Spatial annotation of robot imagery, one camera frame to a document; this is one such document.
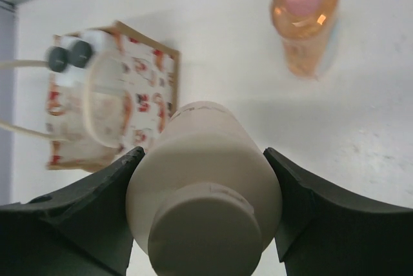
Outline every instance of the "white bottle with black cap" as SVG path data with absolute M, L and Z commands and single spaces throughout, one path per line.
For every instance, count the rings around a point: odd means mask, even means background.
M 129 227 L 158 275 L 251 275 L 281 209 L 273 169 L 213 102 L 172 116 L 126 193 Z

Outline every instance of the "white handle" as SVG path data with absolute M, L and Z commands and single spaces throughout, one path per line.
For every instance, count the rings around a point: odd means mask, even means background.
M 85 124 L 86 131 L 89 135 L 97 141 L 99 144 L 102 144 L 106 147 L 118 148 L 119 141 L 114 141 L 102 137 L 99 135 L 95 122 L 93 121 L 92 111 L 93 111 L 93 82 L 98 74 L 101 64 L 107 59 L 114 59 L 117 62 L 121 61 L 121 56 L 115 50 L 107 50 L 95 55 L 92 59 L 89 71 L 85 79 L 85 88 L 83 89 L 83 122 Z
M 45 61 L 38 61 L 38 60 L 15 60 L 15 61 L 6 61 L 0 62 L 0 70 L 10 69 L 10 68 L 24 68 L 24 67 L 40 67 L 46 68 L 47 62 Z M 0 128 L 3 128 L 8 131 L 17 132 L 21 134 L 27 134 L 34 137 L 38 137 L 40 139 L 47 139 L 49 141 L 67 141 L 64 137 L 58 137 L 52 134 L 46 134 L 34 130 L 29 130 L 26 128 L 22 128 L 21 126 L 14 126 L 4 120 L 0 120 Z

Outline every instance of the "bottle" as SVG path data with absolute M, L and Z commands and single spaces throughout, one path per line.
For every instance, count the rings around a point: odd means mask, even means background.
M 213 102 L 172 116 L 126 193 L 129 227 L 158 275 L 251 275 L 281 208 L 273 169 Z
M 331 64 L 337 46 L 339 0 L 272 0 L 272 22 L 282 38 L 290 71 L 317 77 Z

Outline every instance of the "orange bottle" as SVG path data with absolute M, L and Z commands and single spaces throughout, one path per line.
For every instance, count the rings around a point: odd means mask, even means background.
M 272 22 L 282 38 L 290 71 L 317 77 L 330 65 L 339 0 L 272 0 Z

